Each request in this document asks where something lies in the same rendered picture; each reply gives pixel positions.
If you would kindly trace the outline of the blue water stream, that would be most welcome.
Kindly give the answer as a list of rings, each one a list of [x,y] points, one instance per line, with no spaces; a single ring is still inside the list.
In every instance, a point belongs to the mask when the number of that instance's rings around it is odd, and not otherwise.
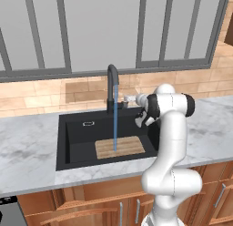
[[[117,151],[117,99],[118,85],[114,85],[114,151]]]

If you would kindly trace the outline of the black faucet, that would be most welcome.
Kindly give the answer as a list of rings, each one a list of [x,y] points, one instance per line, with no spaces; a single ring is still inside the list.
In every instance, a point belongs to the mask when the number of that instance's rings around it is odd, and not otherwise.
[[[114,107],[122,109],[124,107],[123,102],[118,101],[118,71],[117,68],[110,64],[107,68],[107,101],[106,101],[106,112],[112,114]]]

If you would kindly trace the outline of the wooden cutting board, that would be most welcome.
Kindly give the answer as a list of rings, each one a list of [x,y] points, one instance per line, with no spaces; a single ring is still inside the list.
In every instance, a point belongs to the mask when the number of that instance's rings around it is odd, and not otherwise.
[[[146,152],[137,136],[117,138],[116,146],[114,146],[114,141],[114,139],[103,139],[95,143],[98,159],[122,157]]]

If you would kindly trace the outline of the black sink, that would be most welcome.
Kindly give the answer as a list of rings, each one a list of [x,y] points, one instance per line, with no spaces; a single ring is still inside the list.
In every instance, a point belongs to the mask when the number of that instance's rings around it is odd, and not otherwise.
[[[135,116],[141,108],[120,109],[117,112],[117,137],[139,137],[145,153],[98,159],[95,143],[112,139],[114,117],[105,110],[60,115],[56,170],[70,170],[126,160],[155,157],[158,152],[160,128],[157,122],[139,128]]]

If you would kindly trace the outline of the grey framed window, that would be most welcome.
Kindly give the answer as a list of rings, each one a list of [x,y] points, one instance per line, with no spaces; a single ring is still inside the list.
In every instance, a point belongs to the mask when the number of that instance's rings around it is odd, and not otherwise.
[[[228,0],[0,0],[0,83],[208,68]]]

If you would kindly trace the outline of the wooden cupboard door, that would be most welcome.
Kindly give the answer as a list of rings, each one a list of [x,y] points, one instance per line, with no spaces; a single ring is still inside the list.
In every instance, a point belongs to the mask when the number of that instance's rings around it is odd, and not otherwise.
[[[213,207],[209,226],[233,226],[233,179],[222,183],[226,185],[226,189],[218,206]]]
[[[150,213],[154,202],[153,195],[136,196],[130,199],[128,208],[128,226],[141,226],[142,220]],[[135,224],[135,217],[137,211],[137,199],[140,199],[140,212],[138,217],[138,224]]]
[[[39,191],[18,197],[28,226],[128,226],[128,196],[91,184]]]

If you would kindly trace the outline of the grey dishwasher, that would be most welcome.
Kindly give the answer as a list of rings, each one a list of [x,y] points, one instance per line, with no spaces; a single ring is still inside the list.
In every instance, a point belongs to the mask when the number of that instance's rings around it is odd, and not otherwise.
[[[0,226],[27,226],[16,196],[0,198]]]

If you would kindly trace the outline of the brown wall cabinet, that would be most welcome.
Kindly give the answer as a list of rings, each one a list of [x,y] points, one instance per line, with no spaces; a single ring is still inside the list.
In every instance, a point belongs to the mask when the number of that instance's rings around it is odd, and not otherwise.
[[[225,43],[233,46],[233,13],[230,18],[229,26],[228,26],[228,31],[226,33],[225,37]]]

